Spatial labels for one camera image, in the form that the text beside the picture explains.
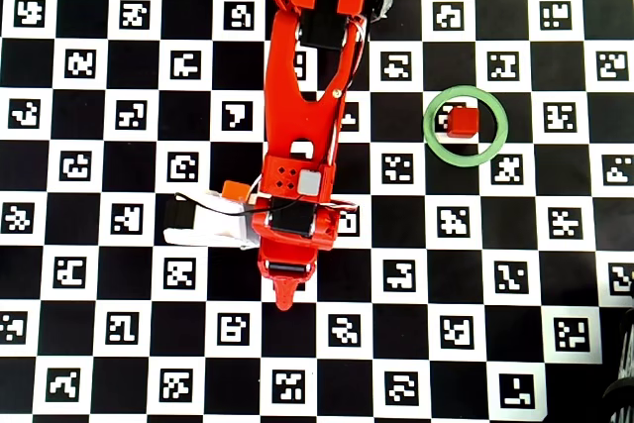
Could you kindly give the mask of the red gripper black motor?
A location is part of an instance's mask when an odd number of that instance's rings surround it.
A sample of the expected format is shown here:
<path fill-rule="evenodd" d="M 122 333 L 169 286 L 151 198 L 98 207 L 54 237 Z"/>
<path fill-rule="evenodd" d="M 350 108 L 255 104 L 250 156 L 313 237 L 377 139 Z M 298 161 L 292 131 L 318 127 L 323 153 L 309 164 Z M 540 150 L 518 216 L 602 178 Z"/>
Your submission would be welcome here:
<path fill-rule="evenodd" d="M 256 208 L 252 225 L 260 236 L 258 266 L 264 277 L 273 279 L 276 307 L 287 311 L 297 287 L 314 273 L 318 253 L 333 248 L 340 212 L 279 197 L 260 197 Z"/>

